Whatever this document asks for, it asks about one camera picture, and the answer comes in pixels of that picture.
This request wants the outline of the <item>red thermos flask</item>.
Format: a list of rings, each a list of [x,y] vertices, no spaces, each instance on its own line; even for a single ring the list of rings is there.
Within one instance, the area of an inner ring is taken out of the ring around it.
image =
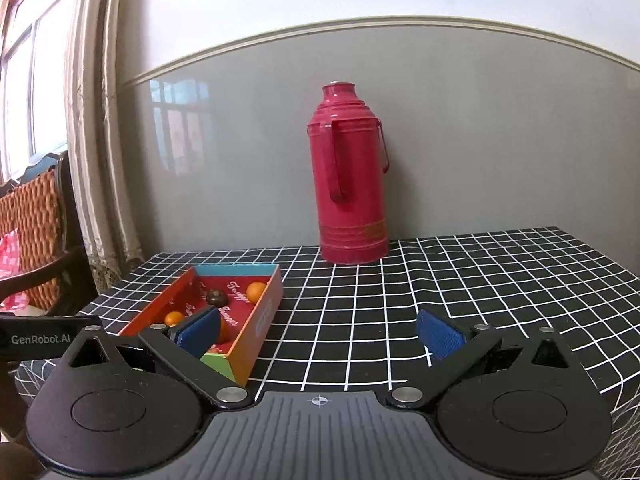
[[[322,93],[307,125],[320,252],[335,264],[375,262],[390,250],[383,125],[352,82],[330,82]]]

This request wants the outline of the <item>pink plastic bag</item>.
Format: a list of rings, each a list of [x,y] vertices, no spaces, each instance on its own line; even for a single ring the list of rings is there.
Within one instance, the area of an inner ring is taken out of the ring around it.
[[[20,237],[18,229],[14,229],[1,237],[0,243],[0,276],[10,278],[20,270]],[[1,310],[6,312],[21,311],[29,305],[26,292],[17,292],[1,301]]]

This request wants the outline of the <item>wicker wooden chair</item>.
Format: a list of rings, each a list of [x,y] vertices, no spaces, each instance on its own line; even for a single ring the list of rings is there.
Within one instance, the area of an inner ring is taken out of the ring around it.
[[[96,298],[76,211],[70,158],[47,154],[1,185],[1,237],[18,229],[21,272],[1,278],[1,301],[26,292],[17,315],[73,315]]]

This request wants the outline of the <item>dark mangosteen left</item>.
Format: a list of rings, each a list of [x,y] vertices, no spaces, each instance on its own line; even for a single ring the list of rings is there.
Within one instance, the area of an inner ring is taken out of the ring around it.
[[[227,307],[229,304],[228,295],[221,289],[209,289],[205,295],[206,304],[217,309]]]

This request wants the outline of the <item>small orange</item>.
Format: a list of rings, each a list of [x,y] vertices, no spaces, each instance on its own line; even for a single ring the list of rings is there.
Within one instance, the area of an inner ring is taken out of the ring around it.
[[[245,296],[251,304],[258,304],[266,288],[267,288],[267,284],[264,282],[250,283],[246,288]]]
[[[164,324],[168,327],[174,327],[182,323],[186,316],[180,311],[170,311],[164,317]]]

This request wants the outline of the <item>large front orange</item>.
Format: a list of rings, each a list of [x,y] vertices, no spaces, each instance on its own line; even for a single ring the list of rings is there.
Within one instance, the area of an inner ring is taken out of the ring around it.
[[[218,344],[226,344],[229,341],[234,341],[236,335],[239,333],[239,323],[233,318],[221,318],[220,329],[218,335]]]

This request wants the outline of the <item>beige curtain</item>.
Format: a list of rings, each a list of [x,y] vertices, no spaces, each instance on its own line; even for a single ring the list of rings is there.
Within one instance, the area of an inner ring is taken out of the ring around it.
[[[82,240],[98,292],[144,260],[119,128],[120,0],[77,0],[65,81],[67,149]]]

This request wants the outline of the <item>colourful cardboard box tray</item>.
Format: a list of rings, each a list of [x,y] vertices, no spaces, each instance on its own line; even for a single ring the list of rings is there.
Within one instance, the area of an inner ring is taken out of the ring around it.
[[[247,286],[253,282],[267,284],[258,304],[251,304],[245,296]],[[281,271],[276,264],[191,266],[137,313],[119,333],[134,336],[145,327],[164,324],[164,317],[170,311],[180,311],[190,318],[210,307],[205,300],[209,289],[221,289],[228,295],[228,306],[216,309],[222,318],[233,318],[239,323],[239,333],[234,341],[226,344],[218,344],[217,339],[201,357],[201,361],[232,382],[245,386],[282,300]]]

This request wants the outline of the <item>black white checked tablecloth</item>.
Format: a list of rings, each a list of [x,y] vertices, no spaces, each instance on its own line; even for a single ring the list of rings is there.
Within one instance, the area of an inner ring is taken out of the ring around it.
[[[165,252],[56,329],[49,479],[639,474],[639,280],[557,228]]]

